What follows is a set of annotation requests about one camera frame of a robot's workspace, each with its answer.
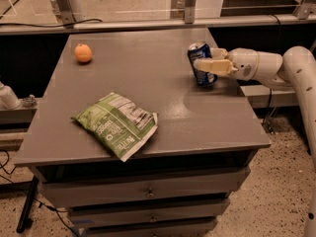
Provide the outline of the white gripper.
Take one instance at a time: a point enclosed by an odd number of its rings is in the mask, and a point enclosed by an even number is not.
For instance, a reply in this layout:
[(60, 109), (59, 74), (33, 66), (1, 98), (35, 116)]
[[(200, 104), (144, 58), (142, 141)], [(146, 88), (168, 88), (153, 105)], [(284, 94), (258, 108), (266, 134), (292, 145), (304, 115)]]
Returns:
[(194, 68), (219, 76), (231, 75), (237, 80), (252, 80), (258, 69), (259, 55), (253, 49), (212, 47), (211, 58), (200, 58), (194, 61)]

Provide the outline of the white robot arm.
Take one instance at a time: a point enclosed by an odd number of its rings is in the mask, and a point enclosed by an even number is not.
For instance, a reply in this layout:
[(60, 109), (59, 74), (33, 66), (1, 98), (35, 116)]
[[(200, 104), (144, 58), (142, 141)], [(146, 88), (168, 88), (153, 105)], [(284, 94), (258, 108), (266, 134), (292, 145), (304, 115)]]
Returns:
[(198, 58), (193, 66), (218, 76), (255, 80), (272, 90), (293, 90), (316, 168), (316, 60), (309, 49), (295, 46), (280, 55), (248, 48), (212, 48), (211, 58)]

